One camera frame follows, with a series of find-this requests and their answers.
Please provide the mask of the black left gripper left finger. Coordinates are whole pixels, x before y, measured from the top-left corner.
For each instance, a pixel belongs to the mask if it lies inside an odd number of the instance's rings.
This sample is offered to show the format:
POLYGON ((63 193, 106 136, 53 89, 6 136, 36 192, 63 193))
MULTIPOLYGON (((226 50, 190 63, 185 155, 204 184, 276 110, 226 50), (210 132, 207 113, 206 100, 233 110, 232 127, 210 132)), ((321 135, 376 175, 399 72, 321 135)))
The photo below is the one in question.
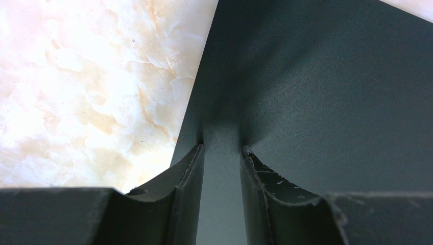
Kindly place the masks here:
POLYGON ((195 244, 204 146, 121 194, 112 188, 1 189, 1 244, 195 244))

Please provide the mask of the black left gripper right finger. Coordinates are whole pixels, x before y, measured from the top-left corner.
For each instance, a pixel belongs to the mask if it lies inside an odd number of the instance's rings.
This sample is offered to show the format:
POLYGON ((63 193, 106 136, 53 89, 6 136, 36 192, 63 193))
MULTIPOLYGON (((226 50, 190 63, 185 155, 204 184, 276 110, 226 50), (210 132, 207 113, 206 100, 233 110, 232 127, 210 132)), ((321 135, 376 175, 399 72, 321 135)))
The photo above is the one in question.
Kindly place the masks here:
POLYGON ((240 153, 248 244, 432 244, 431 192, 318 195, 240 153))

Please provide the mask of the black file folder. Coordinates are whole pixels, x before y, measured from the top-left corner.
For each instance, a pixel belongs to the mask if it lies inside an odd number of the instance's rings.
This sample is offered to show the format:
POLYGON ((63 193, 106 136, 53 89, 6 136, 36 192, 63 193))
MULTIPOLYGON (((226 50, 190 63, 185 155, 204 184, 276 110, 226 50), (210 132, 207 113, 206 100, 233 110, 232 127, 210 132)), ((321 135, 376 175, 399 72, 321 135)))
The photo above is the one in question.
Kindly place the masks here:
POLYGON ((317 194, 432 190, 432 23, 381 1, 219 1, 175 148, 197 244, 246 244, 242 146, 317 194))

